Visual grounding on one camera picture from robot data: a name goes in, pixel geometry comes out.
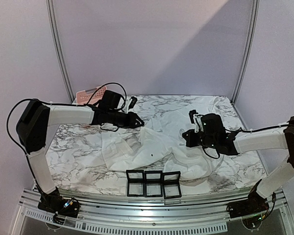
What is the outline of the white button shirt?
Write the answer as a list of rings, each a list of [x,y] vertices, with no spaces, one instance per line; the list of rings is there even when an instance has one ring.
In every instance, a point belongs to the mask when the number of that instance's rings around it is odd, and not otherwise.
[[[163,162],[163,171],[180,171],[181,180],[197,180],[229,171],[232,160],[213,149],[186,147],[182,133],[193,129],[188,113],[197,110],[235,118],[225,96],[144,96],[133,111],[145,122],[138,129],[101,133],[102,163],[110,171],[125,172]]]

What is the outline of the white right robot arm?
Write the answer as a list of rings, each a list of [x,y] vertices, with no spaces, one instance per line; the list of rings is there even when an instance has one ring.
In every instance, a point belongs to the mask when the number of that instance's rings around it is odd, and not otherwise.
[[[217,114],[200,115],[195,110],[189,112],[195,128],[182,134],[187,147],[202,150],[214,149],[218,156],[237,156],[242,153],[264,149],[286,149],[283,163],[267,177],[259,180],[251,189],[247,199],[232,202],[226,210],[231,218],[243,217],[265,211],[257,218],[263,221],[271,213],[267,198],[275,203],[275,191],[294,177],[294,116],[289,121],[257,130],[228,131]]]

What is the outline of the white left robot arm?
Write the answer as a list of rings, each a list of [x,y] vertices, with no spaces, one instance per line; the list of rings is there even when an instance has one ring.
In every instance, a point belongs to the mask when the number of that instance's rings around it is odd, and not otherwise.
[[[77,218],[80,203],[77,199],[65,199],[60,195],[51,177],[46,159],[47,130],[62,124],[112,124],[117,128],[135,129],[144,126],[144,121],[130,111],[137,102],[131,97],[129,102],[119,106],[121,94],[106,90],[102,98],[94,104],[49,104],[38,99],[30,99],[17,125],[16,132],[24,148],[26,160],[41,195],[38,209],[50,212],[53,218]]]

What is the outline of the pink plastic basket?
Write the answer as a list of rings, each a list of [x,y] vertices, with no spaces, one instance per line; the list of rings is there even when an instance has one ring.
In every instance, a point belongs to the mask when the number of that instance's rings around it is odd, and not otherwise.
[[[99,86],[90,90],[82,90],[76,93],[76,102],[79,105],[86,104],[89,100],[89,104],[95,104],[102,99],[104,92],[107,90],[107,86],[103,86],[99,90]]]

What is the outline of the right black display case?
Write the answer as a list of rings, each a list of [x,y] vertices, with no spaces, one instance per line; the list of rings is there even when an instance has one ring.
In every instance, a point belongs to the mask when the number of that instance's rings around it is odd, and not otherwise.
[[[180,171],[164,172],[161,177],[164,199],[181,198]]]

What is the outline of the black display case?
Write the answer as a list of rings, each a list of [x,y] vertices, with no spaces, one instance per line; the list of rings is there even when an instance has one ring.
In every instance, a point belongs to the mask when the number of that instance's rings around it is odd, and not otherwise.
[[[181,198],[180,171],[164,172],[161,177],[164,199]]]
[[[162,175],[163,171],[161,170],[148,170],[144,171],[144,197],[145,198],[155,198],[155,197],[163,197],[163,190],[162,190]],[[156,187],[158,190],[156,193],[151,194],[148,187]]]
[[[127,197],[144,197],[145,175],[143,170],[127,170]]]

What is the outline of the left black display case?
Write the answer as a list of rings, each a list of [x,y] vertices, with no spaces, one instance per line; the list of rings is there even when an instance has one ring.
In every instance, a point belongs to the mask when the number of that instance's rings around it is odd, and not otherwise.
[[[143,170],[127,170],[127,197],[144,197],[145,175]]]

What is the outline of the middle black display case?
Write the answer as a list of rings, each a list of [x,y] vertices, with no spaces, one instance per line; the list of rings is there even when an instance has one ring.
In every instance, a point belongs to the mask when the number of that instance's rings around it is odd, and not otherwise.
[[[144,197],[145,198],[155,198],[155,197],[163,197],[163,190],[162,190],[162,175],[163,171],[161,170],[148,170],[144,171]],[[156,187],[158,190],[156,193],[151,194],[148,187]]]

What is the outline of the aluminium front rail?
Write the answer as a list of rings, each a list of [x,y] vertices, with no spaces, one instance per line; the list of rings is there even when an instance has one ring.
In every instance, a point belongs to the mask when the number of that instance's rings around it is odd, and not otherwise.
[[[64,225],[37,208],[39,194],[24,190],[19,201],[14,235],[294,235],[283,191],[276,193],[274,211],[260,225],[248,229],[231,218],[227,204],[246,199],[245,191],[147,199],[125,196],[77,195],[78,218]]]

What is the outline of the left aluminium frame post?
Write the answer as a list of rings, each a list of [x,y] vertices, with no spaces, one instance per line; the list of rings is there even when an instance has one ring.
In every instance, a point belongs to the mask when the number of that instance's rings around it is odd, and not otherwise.
[[[70,81],[69,74],[65,64],[65,58],[63,55],[63,50],[62,50],[62,45],[60,41],[57,20],[56,20],[54,1],[46,0],[46,5],[47,5],[48,16],[49,16],[51,35],[52,35],[55,53],[56,53],[57,61],[59,64],[60,72],[62,75],[64,87],[67,92],[69,101],[73,102],[75,99],[75,95],[73,93],[71,81]]]

